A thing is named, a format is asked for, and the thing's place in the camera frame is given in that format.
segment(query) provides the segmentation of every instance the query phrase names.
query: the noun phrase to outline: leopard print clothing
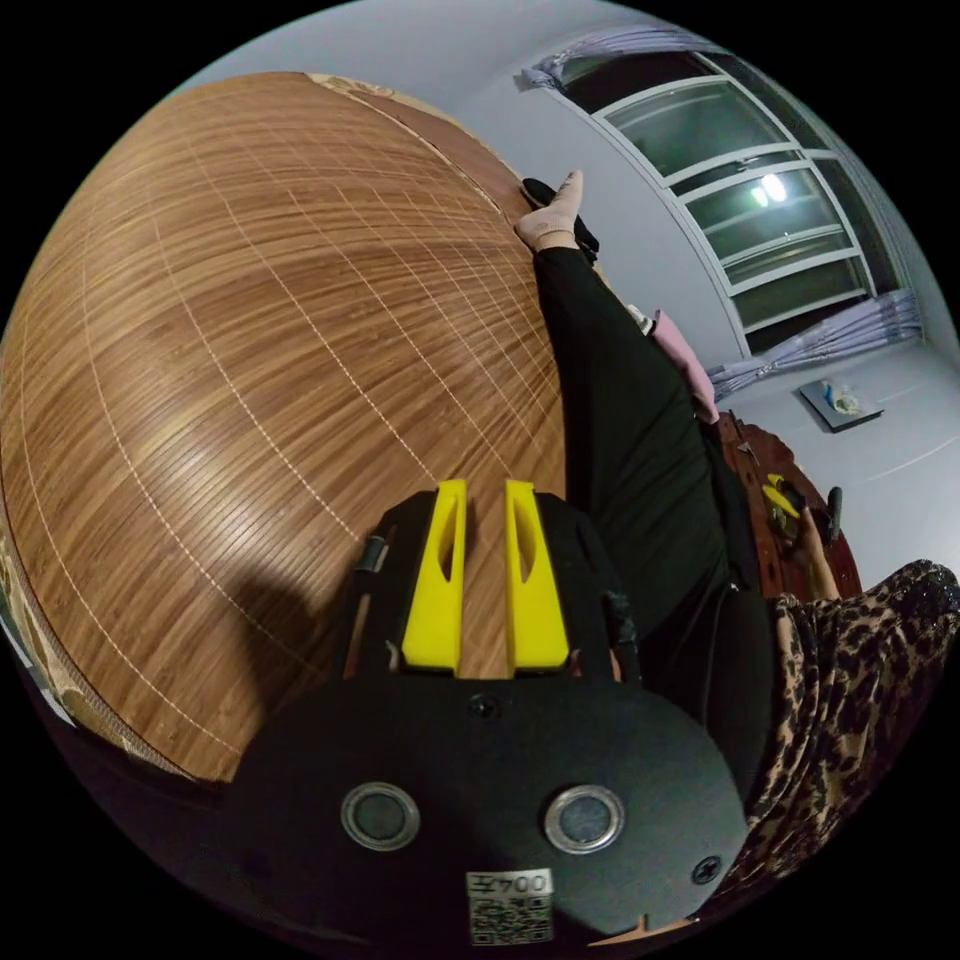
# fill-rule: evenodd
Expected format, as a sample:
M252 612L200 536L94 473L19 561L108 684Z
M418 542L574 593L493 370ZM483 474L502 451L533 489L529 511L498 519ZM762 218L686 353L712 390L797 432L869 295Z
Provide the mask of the leopard print clothing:
M771 603L782 685L771 762L747 804L747 842L701 919L829 842L890 770L960 635L957 578L927 560L849 600Z

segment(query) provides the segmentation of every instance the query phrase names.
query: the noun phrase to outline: leg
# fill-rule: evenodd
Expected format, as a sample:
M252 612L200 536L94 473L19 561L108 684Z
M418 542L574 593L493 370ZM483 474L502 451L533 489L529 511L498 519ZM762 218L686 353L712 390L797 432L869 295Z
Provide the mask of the leg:
M534 269L563 394L567 499L620 573L652 677L668 638L726 582L710 462L680 373L575 241L544 240Z

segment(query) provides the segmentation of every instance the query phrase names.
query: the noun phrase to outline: qr code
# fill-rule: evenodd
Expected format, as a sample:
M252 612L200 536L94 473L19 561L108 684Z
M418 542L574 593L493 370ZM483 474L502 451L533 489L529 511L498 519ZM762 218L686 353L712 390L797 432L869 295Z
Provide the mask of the qr code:
M470 898L474 946L510 946L553 939L553 897Z

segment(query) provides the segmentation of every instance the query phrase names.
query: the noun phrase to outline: sticker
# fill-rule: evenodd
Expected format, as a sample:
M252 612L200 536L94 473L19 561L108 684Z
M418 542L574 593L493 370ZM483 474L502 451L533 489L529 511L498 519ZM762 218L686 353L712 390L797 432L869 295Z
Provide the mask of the sticker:
M553 876L548 869L468 873L467 898L475 947L553 939Z

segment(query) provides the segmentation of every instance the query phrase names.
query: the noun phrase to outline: yellow object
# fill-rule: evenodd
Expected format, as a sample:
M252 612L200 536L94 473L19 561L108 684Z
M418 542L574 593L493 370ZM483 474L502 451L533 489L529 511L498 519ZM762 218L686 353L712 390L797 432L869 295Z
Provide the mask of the yellow object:
M570 646L533 484L508 480L505 500L510 672L559 670Z
M800 519L800 514L794 509L793 504L780 492L780 484L783 483L783 477L779 473L768 473L767 479L771 486L764 486L763 492L766 498L773 504L776 504L788 517L794 520Z
M420 561L417 586L403 635L403 658L414 670L460 671L467 483L444 480Z

